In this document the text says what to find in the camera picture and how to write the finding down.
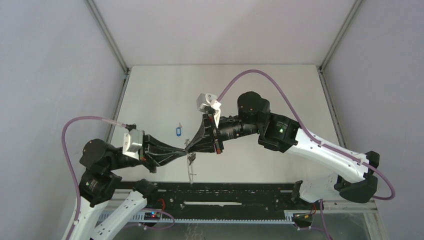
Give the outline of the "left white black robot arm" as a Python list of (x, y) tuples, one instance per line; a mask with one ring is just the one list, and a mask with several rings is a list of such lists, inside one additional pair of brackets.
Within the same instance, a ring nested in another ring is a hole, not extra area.
[(143, 178), (132, 185), (123, 203), (97, 224), (122, 183), (122, 177), (113, 173), (114, 170), (144, 166), (154, 172), (157, 167), (184, 156), (184, 149), (167, 145), (150, 135), (135, 136), (133, 132), (126, 134), (122, 147), (92, 139), (83, 147), (79, 163), (85, 167), (85, 172), (77, 180), (64, 135), (61, 143), (76, 192), (73, 217), (63, 234), (64, 240), (111, 240), (140, 211), (147, 211), (154, 219), (167, 215), (165, 201), (158, 196), (156, 185)]

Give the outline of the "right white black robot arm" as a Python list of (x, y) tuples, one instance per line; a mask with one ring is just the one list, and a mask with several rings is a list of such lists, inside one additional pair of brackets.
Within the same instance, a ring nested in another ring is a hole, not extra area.
[(295, 183), (290, 201), (297, 209), (319, 200), (345, 199), (364, 204), (377, 191), (374, 170), (380, 162), (378, 153), (354, 153), (321, 139), (299, 122), (272, 113), (269, 101), (256, 92), (238, 97), (236, 116), (221, 116), (220, 103), (209, 93), (200, 94), (197, 105), (203, 115), (199, 130), (186, 144), (190, 154), (221, 154), (225, 141), (258, 135), (259, 145), (267, 150), (297, 155), (331, 170), (326, 177)]

